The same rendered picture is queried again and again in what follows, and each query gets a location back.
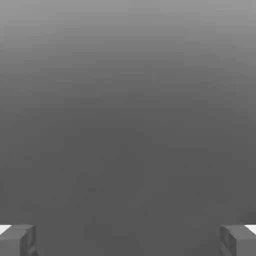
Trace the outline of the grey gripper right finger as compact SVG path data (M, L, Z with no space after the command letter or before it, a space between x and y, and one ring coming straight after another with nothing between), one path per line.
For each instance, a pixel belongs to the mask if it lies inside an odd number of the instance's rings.
M256 256L256 224L221 225L220 256Z

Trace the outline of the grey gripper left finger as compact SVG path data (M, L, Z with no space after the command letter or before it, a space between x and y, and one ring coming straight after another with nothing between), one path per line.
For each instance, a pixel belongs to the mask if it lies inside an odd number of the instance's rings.
M37 227L0 224L0 256L38 256Z

